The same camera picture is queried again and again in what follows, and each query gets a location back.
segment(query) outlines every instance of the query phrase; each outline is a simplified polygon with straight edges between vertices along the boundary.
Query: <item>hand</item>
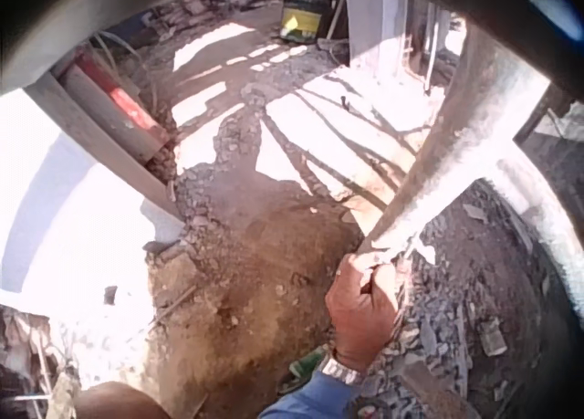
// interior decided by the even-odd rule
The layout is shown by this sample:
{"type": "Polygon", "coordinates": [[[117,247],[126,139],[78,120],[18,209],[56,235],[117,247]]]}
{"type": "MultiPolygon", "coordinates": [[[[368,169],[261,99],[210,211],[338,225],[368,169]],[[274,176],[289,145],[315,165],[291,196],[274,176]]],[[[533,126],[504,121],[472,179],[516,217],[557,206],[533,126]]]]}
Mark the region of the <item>hand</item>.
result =
{"type": "Polygon", "coordinates": [[[397,314],[395,269],[377,259],[375,253],[343,257],[325,297],[336,331],[335,359],[359,372],[391,339],[397,314]]]}

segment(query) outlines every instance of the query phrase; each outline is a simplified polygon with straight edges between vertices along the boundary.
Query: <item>galvanized pipe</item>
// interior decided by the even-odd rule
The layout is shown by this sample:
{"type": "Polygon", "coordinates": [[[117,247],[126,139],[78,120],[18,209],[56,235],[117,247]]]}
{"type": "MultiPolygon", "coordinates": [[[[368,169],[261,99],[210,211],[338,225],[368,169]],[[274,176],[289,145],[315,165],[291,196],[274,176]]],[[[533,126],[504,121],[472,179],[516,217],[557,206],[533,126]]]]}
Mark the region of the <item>galvanized pipe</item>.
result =
{"type": "Polygon", "coordinates": [[[501,158],[549,81],[477,27],[416,162],[360,252],[400,253],[408,240],[501,158]]]}
{"type": "Polygon", "coordinates": [[[550,254],[584,328],[584,251],[564,207],[539,169],[513,142],[486,179],[550,254]]]}

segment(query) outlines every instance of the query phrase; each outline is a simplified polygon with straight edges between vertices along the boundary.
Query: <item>blue shirt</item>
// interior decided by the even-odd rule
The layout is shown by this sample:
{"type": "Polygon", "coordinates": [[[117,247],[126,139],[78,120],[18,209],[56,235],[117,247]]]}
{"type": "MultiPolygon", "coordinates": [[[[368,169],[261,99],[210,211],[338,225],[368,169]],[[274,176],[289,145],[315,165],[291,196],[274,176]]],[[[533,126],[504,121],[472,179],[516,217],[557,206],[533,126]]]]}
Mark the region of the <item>blue shirt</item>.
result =
{"type": "Polygon", "coordinates": [[[307,385],[270,405],[259,417],[340,418],[343,417],[343,410],[347,404],[358,394],[359,387],[349,386],[322,372],[314,372],[307,385]]]}

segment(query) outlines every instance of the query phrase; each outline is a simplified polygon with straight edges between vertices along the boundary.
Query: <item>metal watch band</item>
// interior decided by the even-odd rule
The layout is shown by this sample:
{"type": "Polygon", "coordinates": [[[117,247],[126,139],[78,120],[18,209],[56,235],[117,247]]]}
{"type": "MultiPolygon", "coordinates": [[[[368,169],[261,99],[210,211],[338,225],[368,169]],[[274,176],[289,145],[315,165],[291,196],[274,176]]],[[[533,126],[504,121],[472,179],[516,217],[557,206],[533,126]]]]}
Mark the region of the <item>metal watch band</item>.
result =
{"type": "Polygon", "coordinates": [[[325,375],[332,376],[334,379],[344,382],[347,385],[360,385],[365,377],[358,371],[349,369],[335,360],[331,354],[327,354],[318,370],[325,375]]]}

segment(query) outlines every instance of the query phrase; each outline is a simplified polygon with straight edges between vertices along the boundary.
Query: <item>green object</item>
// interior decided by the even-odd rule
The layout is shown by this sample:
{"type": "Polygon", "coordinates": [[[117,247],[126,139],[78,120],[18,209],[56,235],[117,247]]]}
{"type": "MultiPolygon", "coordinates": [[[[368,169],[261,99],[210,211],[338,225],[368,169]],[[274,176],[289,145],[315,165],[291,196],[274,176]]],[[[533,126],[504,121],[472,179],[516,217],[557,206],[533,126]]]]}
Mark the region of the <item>green object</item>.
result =
{"type": "Polygon", "coordinates": [[[332,0],[284,0],[280,37],[298,43],[314,43],[322,16],[332,0]]]}
{"type": "Polygon", "coordinates": [[[317,369],[326,355],[327,349],[324,346],[318,346],[299,360],[291,362],[288,366],[290,372],[277,385],[278,394],[284,396],[292,393],[309,382],[312,372],[317,369]]]}

